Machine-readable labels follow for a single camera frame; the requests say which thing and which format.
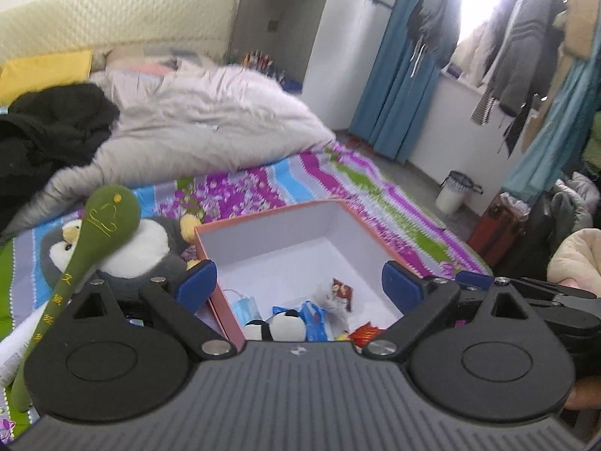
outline trash can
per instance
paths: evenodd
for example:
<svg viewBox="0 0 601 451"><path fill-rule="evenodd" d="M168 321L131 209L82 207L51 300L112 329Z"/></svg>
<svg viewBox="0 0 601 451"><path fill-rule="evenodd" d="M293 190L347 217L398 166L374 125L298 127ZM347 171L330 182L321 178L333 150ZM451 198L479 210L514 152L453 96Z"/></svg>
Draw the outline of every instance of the trash can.
<svg viewBox="0 0 601 451"><path fill-rule="evenodd" d="M470 192L482 195L484 192L480 185L460 171L452 171L442 182L442 190L436 199L438 210L445 215L454 214L464 202L465 196Z"/></svg>

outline box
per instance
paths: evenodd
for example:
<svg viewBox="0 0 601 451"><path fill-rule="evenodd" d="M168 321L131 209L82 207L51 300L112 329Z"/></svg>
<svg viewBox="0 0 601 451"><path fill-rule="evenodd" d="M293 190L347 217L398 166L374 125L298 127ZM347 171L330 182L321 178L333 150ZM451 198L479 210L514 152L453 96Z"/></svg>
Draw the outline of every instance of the box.
<svg viewBox="0 0 601 451"><path fill-rule="evenodd" d="M407 264L343 200L200 225L196 250L199 259L217 265L217 288L209 306L239 349L243 331L224 291L254 297L262 318L268 319L273 306L331 290L337 278L354 290L351 331L367 322L384 329L402 316L382 290L382 267L389 260Z"/></svg>

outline bed sheet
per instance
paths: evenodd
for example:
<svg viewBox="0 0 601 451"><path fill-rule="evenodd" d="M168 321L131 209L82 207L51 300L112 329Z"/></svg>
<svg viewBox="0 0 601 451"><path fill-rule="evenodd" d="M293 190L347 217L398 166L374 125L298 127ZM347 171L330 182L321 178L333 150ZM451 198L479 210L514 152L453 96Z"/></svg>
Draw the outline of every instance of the bed sheet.
<svg viewBox="0 0 601 451"><path fill-rule="evenodd" d="M310 200L344 198L416 273L443 277L453 277L462 269L490 273L480 257L440 220L386 181L371 161L337 142L268 166L181 179L134 193L142 216L179 218L192 213L203 222ZM51 289L37 254L42 237L79 215L81 211L71 212L21 233L0 251L0 339L49 298ZM38 418L35 410L11 411L8 391L0 398L0 440L4 443Z"/></svg>

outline blue surgical mask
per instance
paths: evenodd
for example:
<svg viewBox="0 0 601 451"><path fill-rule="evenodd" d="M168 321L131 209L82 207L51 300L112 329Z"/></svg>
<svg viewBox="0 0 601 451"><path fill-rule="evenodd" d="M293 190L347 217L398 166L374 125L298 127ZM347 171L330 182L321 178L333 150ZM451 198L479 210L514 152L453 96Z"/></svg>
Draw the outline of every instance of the blue surgical mask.
<svg viewBox="0 0 601 451"><path fill-rule="evenodd" d="M254 297L241 297L235 302L230 302L230 307L241 327L244 327L250 321L261 319Z"/></svg>

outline green paddle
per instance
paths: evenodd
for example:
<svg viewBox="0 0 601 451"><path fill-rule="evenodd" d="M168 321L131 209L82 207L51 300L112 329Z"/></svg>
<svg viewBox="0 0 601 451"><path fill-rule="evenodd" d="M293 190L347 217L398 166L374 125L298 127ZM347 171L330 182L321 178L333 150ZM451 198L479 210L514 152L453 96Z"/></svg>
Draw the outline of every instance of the green paddle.
<svg viewBox="0 0 601 451"><path fill-rule="evenodd" d="M52 291L50 302L35 328L13 382L13 406L20 412L25 412L31 405L23 379L26 358L61 315L75 289L85 283L90 269L129 241L139 222L140 205L134 194L124 186L106 185L89 197L73 257Z"/></svg>

